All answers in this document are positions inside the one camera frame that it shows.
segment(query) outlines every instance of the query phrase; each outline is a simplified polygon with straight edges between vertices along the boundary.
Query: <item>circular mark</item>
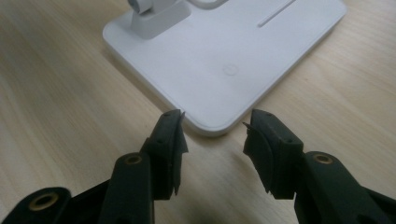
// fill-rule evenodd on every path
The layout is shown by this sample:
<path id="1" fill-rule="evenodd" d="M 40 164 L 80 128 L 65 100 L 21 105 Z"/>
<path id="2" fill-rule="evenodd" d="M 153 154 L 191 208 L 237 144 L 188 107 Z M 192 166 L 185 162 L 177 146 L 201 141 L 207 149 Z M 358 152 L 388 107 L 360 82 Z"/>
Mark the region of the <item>circular mark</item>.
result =
<path id="1" fill-rule="evenodd" d="M 235 76 L 239 73 L 239 68 L 233 63 L 227 63 L 223 65 L 223 72 L 227 76 Z"/>
<path id="2" fill-rule="evenodd" d="M 53 204 L 58 201 L 59 196 L 55 192 L 51 193 L 45 193 L 42 194 L 36 198 L 34 198 L 30 203 L 29 203 L 29 209 L 32 211 L 41 211 L 43 209 L 46 209 L 48 207 L 51 207 Z"/>
<path id="3" fill-rule="evenodd" d="M 125 159 L 125 163 L 127 165 L 135 165 L 135 164 L 140 163 L 141 161 L 142 161 L 142 158 L 138 155 L 132 155 Z"/>
<path id="4" fill-rule="evenodd" d="M 332 164 L 332 158 L 323 154 L 315 154 L 314 160 L 323 164 Z"/>

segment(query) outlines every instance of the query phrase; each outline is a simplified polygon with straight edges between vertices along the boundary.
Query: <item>table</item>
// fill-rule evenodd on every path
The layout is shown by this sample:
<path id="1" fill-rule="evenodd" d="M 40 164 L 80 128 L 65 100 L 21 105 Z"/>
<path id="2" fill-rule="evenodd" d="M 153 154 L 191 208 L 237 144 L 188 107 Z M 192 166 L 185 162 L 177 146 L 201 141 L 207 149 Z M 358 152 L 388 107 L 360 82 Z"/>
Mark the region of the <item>table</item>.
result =
<path id="1" fill-rule="evenodd" d="M 279 117 L 305 152 L 334 155 L 364 187 L 396 198 L 396 2 L 345 2 L 334 31 L 255 108 Z M 77 195 L 109 179 L 171 109 L 106 48 L 103 27 L 127 10 L 0 2 L 0 219 L 38 189 Z M 185 134 L 179 194 L 155 203 L 157 223 L 297 223 L 293 201 L 266 194 L 242 153 L 242 123 L 216 138 Z"/>

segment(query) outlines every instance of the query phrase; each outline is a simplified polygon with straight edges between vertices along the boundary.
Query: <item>white base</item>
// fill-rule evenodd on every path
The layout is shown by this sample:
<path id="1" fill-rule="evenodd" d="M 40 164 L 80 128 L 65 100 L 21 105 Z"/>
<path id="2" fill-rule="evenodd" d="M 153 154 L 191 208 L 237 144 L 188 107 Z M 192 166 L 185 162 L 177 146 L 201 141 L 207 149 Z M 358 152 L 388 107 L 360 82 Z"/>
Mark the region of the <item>white base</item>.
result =
<path id="1" fill-rule="evenodd" d="M 189 7 L 187 19 L 153 39 L 132 32 L 132 11 L 111 21 L 104 39 L 170 107 L 186 112 L 195 131 L 210 136 L 228 132 L 346 13 L 340 0 Z"/>

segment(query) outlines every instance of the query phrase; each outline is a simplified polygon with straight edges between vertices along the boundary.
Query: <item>charging stand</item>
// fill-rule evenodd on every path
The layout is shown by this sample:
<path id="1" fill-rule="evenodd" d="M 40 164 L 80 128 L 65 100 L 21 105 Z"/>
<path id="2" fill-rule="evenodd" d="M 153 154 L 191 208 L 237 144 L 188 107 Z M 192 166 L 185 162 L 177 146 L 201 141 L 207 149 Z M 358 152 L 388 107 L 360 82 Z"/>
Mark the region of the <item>charging stand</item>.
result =
<path id="1" fill-rule="evenodd" d="M 198 133 L 227 133 L 341 20 L 341 0 L 229 0 L 165 31 L 134 32 L 132 10 L 111 21 L 114 54 Z"/>

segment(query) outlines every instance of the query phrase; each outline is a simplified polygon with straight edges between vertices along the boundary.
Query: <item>wood grain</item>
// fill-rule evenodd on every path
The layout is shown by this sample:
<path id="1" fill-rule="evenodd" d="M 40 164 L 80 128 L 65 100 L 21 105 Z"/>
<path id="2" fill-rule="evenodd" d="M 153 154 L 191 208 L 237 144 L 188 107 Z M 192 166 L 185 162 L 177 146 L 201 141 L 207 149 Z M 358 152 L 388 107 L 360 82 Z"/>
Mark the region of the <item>wood grain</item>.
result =
<path id="1" fill-rule="evenodd" d="M 333 154 L 363 186 L 396 198 L 396 2 L 345 2 L 334 31 L 256 108 L 282 119 L 305 151 Z M 169 109 L 102 39 L 128 9 L 0 1 L 0 219 L 37 189 L 76 195 L 108 179 Z M 267 195 L 242 153 L 242 124 L 217 138 L 186 136 L 182 185 L 155 203 L 157 223 L 297 223 L 293 202 Z"/>

